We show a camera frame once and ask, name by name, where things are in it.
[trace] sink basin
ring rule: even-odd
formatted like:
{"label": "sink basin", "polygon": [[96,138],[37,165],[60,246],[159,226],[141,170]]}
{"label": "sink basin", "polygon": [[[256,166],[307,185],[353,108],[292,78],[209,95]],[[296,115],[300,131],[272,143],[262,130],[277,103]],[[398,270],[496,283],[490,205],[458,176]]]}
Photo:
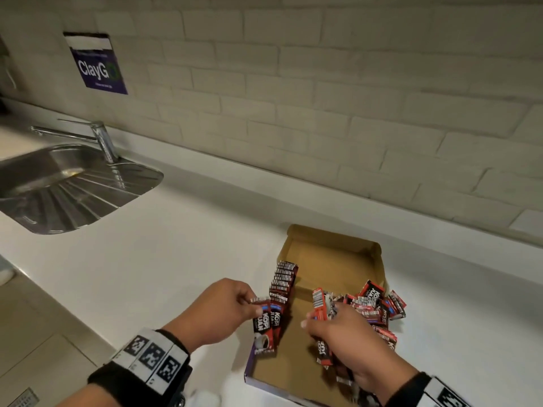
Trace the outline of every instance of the sink basin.
{"label": "sink basin", "polygon": [[162,178],[126,159],[108,165],[86,145],[57,145],[0,161],[0,211],[33,233],[65,233],[114,212]]}

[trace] person's left arm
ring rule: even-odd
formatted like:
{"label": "person's left arm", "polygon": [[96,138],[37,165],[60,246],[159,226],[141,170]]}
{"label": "person's left arm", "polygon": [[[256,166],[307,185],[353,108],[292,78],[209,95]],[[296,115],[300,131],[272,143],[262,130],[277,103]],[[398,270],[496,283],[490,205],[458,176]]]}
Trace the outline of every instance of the person's left arm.
{"label": "person's left arm", "polygon": [[[192,353],[199,347],[223,341],[245,321],[262,315],[262,308],[250,304],[256,297],[248,284],[223,278],[211,284],[178,317],[162,329],[173,334]],[[57,407],[129,407],[97,384],[88,384]]]}

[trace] floor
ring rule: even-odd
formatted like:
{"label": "floor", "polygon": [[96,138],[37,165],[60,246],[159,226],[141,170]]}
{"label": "floor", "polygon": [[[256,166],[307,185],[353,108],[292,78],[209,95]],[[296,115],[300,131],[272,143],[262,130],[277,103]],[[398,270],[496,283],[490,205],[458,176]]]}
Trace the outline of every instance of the floor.
{"label": "floor", "polygon": [[0,407],[30,388],[52,407],[114,352],[23,274],[0,287]]}

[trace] black wristband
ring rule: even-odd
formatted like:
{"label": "black wristband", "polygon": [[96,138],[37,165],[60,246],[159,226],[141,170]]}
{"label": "black wristband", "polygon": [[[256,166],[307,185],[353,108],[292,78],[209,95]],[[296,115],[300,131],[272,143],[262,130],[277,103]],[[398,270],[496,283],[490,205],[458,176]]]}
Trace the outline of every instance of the black wristband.
{"label": "black wristband", "polygon": [[426,373],[418,373],[390,397],[386,407],[416,407],[430,380]]}
{"label": "black wristband", "polygon": [[[161,341],[161,343],[157,344],[150,336],[154,336],[154,340]],[[169,343],[170,349],[168,351],[160,348],[160,345],[164,346],[165,342]],[[180,352],[182,352],[181,354],[184,353],[184,360],[180,360]],[[126,361],[116,363],[116,359],[120,360],[119,355],[129,359],[132,358],[134,360],[133,364],[136,364],[137,359],[138,368],[140,369],[142,364],[145,365],[146,361],[152,359],[155,368],[150,369],[148,365],[145,365],[144,369],[148,368],[149,372],[147,374],[148,378],[144,380],[137,375],[140,372],[133,369],[133,364],[128,368]],[[136,335],[113,356],[109,363],[92,373],[87,382],[102,387],[122,407],[139,407],[142,405],[168,407],[176,405],[182,397],[181,391],[192,372],[191,367],[188,365],[189,361],[190,355],[188,351],[173,334],[164,330],[157,330],[156,332],[146,330]],[[162,386],[161,389],[157,387],[159,382]]]}

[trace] person's right arm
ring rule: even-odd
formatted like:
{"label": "person's right arm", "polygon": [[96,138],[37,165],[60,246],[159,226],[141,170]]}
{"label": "person's right arm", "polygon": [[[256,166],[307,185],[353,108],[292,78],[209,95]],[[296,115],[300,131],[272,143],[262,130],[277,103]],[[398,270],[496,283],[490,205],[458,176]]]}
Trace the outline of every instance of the person's right arm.
{"label": "person's right arm", "polygon": [[358,385],[374,393],[382,405],[416,406],[430,377],[390,349],[353,307],[342,303],[337,307],[338,314],[329,321],[314,320],[308,313],[302,328],[322,338],[352,370]]}

